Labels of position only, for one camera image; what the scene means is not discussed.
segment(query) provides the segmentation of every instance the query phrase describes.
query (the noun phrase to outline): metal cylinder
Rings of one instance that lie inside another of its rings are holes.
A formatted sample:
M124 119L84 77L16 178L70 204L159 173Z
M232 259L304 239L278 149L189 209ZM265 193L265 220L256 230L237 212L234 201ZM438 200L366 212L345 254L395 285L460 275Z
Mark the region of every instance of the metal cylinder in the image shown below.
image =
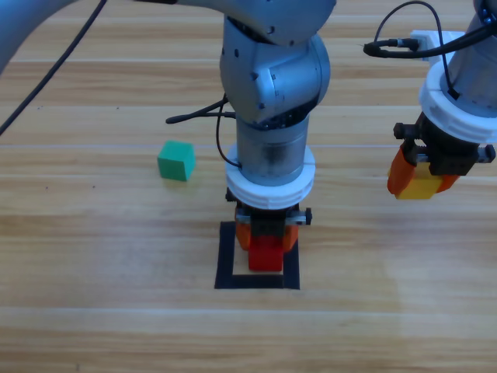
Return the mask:
M483 26L480 16L474 16L468 32ZM440 81L446 97L457 107L479 117L497 117L497 38L489 37L454 55L449 64L449 76L459 99L447 92L445 75Z
M264 130L237 118L238 161L242 175L255 184L291 183L304 168L309 116L288 128Z
M0 0L0 74L24 40L48 17L76 0Z

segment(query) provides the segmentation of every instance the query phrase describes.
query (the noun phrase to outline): green cube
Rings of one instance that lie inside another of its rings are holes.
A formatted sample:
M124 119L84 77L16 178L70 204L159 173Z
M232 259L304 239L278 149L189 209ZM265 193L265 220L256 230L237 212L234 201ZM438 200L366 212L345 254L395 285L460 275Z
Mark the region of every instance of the green cube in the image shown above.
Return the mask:
M193 145L167 141L157 157L158 169L164 179L187 181L195 168Z

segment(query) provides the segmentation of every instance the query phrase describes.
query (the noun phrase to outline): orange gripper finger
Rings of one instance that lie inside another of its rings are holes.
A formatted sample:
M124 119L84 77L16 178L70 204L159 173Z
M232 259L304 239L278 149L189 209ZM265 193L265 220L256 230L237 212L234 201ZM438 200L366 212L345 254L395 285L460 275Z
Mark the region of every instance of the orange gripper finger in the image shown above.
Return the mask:
M251 230L250 224L236 223L236 238L243 250L248 251L250 247Z
M388 177L388 191L392 194L400 194L411 182L415 175L415 166L405 160L402 146L391 164L390 176Z
M285 228L285 236L283 237L283 251L290 252L298 240L298 225L288 225Z
M443 175L442 185L440 185L440 188L438 188L437 193L442 193L446 190L449 190L457 181L457 179L459 179L459 176L457 175Z

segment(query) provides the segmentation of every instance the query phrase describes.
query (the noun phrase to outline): wood plank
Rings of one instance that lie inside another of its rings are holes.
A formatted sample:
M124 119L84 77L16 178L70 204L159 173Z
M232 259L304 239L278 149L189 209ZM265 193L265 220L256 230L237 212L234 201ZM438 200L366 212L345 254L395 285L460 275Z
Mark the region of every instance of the wood plank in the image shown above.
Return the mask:
M2 145L163 145L168 139L215 144L215 121L166 125L165 118L201 106L31 106L0 138ZM0 121L14 106L0 106ZM393 126L415 123L417 106L320 106L311 115L310 145L400 145ZM224 120L222 143L235 142L235 122Z
M0 79L0 121L97 2L68 6L22 45ZM431 2L445 30L474 14L468 0ZM321 32L333 80L309 130L302 290L216 291L219 223L234 206L214 122L164 120L222 96L222 16L109 0L0 138L0 372L495 373L495 167L430 201L386 189L393 125L419 115L428 65L362 46L399 4L339 1ZM434 26L417 5L382 35ZM188 183L158 175L168 139L195 145ZM222 144L233 142L226 120ZM246 273L239 246L235 260Z

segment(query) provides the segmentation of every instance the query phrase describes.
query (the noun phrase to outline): red block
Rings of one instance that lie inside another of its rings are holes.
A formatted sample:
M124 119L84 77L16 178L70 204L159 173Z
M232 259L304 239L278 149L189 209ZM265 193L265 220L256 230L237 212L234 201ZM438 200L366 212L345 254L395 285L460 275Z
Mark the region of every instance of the red block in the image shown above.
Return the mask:
M283 239L270 235L252 237L248 249L248 268L260 272L283 270Z

